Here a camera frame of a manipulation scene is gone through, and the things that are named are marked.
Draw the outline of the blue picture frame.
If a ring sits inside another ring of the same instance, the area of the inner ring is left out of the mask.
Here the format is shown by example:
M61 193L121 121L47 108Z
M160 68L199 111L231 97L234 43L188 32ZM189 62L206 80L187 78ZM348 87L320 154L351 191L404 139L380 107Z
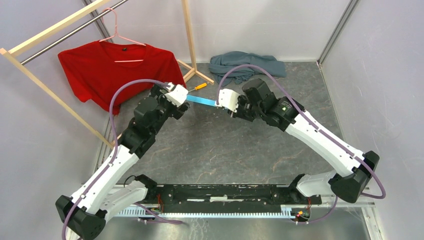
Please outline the blue picture frame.
M204 97L194 96L194 95L187 95L186 100L189 102L202 104L206 106L216 107L216 101L213 99L208 99Z

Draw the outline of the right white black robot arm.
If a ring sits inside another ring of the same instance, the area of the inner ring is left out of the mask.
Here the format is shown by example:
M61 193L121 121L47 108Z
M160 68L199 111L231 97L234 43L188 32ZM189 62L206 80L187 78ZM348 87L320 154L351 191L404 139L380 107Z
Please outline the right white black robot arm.
M242 94L221 89L219 106L233 118L247 121L263 120L314 150L331 166L325 173L300 174L291 183L289 199L302 204L315 195L335 195L347 203L355 203L373 178L380 160L377 153L362 152L334 135L304 107L287 96L277 98L261 79L254 79L242 87Z

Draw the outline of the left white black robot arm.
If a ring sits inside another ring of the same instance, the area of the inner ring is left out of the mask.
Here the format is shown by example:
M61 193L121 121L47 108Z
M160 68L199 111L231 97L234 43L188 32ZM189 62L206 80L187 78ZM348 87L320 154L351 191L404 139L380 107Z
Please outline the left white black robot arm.
M178 84L155 84L133 111L133 118L114 150L99 169L70 197L60 196L55 205L63 222L62 239L74 234L82 240L94 240L106 224L132 204L153 203L157 190L135 180L110 194L122 175L155 143L156 135L169 118L178 120L190 107L188 90Z

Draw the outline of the yellow handled screwdriver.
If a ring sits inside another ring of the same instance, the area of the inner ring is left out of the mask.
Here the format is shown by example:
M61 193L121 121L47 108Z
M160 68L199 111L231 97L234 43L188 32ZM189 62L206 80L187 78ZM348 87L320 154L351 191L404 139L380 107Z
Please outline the yellow handled screwdriver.
M190 92L193 92L193 91L198 91L198 90L200 90L202 88L205 88L207 85L208 85L208 83L207 82L204 82L204 83L202 83L200 85L195 86L193 89L189 90L188 92L190 93Z

